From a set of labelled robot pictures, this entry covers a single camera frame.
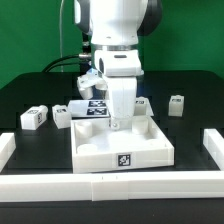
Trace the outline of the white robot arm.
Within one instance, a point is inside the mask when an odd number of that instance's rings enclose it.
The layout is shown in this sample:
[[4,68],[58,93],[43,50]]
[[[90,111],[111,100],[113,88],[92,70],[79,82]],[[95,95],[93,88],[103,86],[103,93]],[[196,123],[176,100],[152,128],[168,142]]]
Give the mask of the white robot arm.
[[161,0],[74,0],[75,24],[91,37],[94,84],[106,90],[110,127],[134,116],[137,77],[142,74],[138,38],[162,19]]

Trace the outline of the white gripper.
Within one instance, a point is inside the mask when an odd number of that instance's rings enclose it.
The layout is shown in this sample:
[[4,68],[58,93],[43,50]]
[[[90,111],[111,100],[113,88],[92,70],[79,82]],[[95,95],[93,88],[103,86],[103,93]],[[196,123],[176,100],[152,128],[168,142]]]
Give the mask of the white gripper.
[[107,86],[105,100],[111,118],[111,127],[120,129],[118,118],[131,118],[134,115],[137,80],[135,77],[105,77]]

